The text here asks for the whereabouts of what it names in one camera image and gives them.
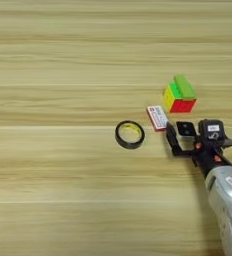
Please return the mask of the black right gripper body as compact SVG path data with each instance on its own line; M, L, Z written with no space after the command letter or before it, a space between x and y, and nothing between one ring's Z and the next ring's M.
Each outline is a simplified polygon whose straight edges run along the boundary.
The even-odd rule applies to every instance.
M178 157L190 157L196 167L203 172L210 172L219 166L228 166L230 162L220 155L214 148L196 143L192 150L183 150L180 145L172 147L172 153Z

